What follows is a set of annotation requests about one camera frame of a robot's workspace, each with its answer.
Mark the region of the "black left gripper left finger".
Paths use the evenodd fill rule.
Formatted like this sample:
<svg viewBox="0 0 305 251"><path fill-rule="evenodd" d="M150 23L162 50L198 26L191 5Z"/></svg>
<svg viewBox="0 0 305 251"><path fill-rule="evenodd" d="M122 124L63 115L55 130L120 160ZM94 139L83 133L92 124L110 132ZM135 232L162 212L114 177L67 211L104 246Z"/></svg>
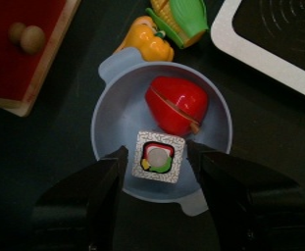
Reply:
<svg viewBox="0 0 305 251"><path fill-rule="evenodd" d="M112 251L127 159L120 146L41 194L31 217L31 251Z"/></svg>

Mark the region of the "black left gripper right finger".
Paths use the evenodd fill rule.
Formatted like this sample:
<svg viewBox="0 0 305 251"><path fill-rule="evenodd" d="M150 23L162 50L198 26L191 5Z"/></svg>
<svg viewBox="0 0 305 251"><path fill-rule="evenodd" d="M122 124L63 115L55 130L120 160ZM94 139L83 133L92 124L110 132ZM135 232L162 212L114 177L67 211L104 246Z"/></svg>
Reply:
<svg viewBox="0 0 305 251"><path fill-rule="evenodd" d="M270 168L187 142L219 251L305 251L305 202L298 183Z"/></svg>

